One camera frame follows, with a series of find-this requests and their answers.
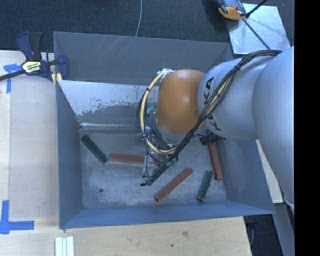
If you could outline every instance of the black carpet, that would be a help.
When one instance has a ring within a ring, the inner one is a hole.
[[[17,50],[17,36],[26,31],[44,33],[41,52],[54,52],[54,31],[229,42],[227,24],[212,0],[142,0],[138,31],[140,0],[0,0],[0,4],[0,50]],[[265,5],[277,7],[294,46],[295,1],[269,0]],[[256,216],[255,221],[252,255],[282,256],[272,216]]]

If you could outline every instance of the bin floor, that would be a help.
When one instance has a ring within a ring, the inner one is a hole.
[[[129,131],[81,130],[108,157],[111,153],[144,156],[145,145],[137,129]],[[140,186],[142,164],[107,161],[101,164],[89,149],[80,143],[82,167],[83,207],[85,209],[141,205],[169,205],[197,203],[197,196],[206,171],[212,170],[208,147],[199,139],[192,140],[179,154],[176,165],[170,166],[152,185]],[[187,168],[193,173],[165,198],[156,202],[155,195]],[[205,197],[206,202],[227,199],[223,180],[214,178]]]

